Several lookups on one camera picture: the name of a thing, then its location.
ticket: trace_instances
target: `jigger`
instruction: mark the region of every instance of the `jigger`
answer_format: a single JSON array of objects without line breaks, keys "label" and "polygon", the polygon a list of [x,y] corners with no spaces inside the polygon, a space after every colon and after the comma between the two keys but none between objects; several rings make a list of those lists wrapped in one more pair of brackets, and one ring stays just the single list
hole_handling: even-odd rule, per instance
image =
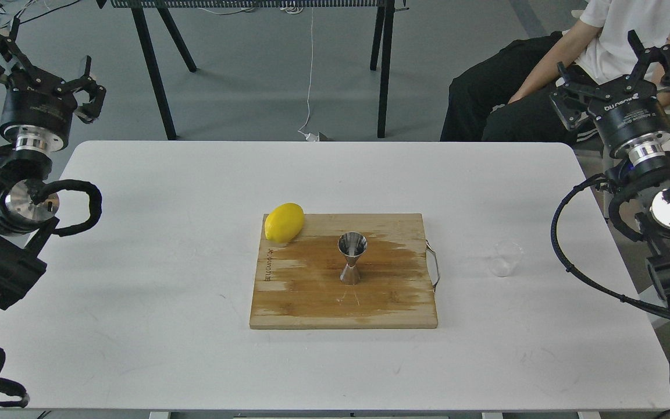
[{"label": "jigger", "polygon": [[361,233],[351,231],[340,236],[337,247],[345,257],[345,268],[340,273],[340,280],[346,285],[356,285],[361,281],[356,261],[366,251],[366,238]]}]

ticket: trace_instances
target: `black table leg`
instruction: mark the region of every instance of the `black table leg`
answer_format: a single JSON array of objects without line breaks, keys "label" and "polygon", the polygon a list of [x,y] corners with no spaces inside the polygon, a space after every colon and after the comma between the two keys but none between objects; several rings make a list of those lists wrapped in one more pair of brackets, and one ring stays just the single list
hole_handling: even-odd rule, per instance
[{"label": "black table leg", "polygon": [[382,73],[379,87],[379,120],[377,137],[384,138],[386,131],[386,98],[389,91],[389,63],[391,61],[391,32],[394,27],[394,0],[384,5],[384,45],[382,48]]},{"label": "black table leg", "polygon": [[377,61],[379,59],[379,47],[381,44],[381,34],[384,32],[384,7],[377,8],[377,23],[374,25],[374,45],[372,45],[372,63],[370,69],[376,71]]},{"label": "black table leg", "polygon": [[168,8],[157,8],[157,11],[159,11],[162,20],[165,21],[165,26],[167,26],[167,30],[170,31],[170,36],[172,37],[172,40],[175,41],[175,45],[177,45],[177,50],[180,51],[180,55],[183,56],[183,61],[186,62],[188,70],[191,73],[196,72],[198,67],[196,67],[193,62],[191,53],[186,46],[186,41],[184,41],[183,37],[180,35],[180,31],[178,31],[177,25],[170,15],[170,10],[168,10]]},{"label": "black table leg", "polygon": [[162,76],[159,75],[159,66],[156,63],[154,47],[151,45],[151,37],[149,37],[149,27],[147,26],[146,16],[144,16],[144,10],[141,8],[132,8],[131,13],[133,14],[133,22],[136,24],[136,32],[138,32],[141,50],[144,51],[144,59],[147,62],[147,70],[149,70],[149,79],[151,79],[151,85],[154,88],[154,96],[156,97],[156,104],[159,106],[159,114],[162,116],[162,124],[165,125],[167,140],[177,140],[175,125],[172,122],[172,115],[170,114],[170,105],[167,103]]}]

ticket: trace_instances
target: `lemon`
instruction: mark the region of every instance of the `lemon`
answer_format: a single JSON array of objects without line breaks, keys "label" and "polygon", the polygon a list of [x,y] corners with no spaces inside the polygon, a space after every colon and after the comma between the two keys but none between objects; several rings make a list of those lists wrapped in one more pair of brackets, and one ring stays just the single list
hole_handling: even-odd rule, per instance
[{"label": "lemon", "polygon": [[276,243],[290,242],[304,226],[304,210],[293,202],[278,206],[265,219],[265,238]]}]

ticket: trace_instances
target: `white t-shirt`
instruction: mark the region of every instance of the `white t-shirt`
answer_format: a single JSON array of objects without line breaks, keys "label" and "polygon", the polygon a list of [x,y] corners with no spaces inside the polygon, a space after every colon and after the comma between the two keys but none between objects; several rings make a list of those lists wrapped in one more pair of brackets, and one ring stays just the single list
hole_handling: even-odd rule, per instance
[{"label": "white t-shirt", "polygon": [[[628,31],[635,29],[646,48],[668,43],[670,0],[590,0],[580,20],[603,27],[575,61],[602,84],[630,74],[637,62],[627,42]],[[651,80],[654,67],[649,68],[646,80]]]}]

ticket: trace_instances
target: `hand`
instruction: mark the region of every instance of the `hand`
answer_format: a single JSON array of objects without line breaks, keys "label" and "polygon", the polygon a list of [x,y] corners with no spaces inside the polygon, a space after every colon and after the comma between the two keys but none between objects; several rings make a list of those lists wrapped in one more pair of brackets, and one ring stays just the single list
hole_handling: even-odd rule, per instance
[{"label": "hand", "polygon": [[516,92],[516,93],[514,93],[513,96],[511,96],[510,99],[508,99],[508,104],[512,104],[515,101],[518,101],[519,99],[523,99],[524,96],[526,96],[526,95]]}]

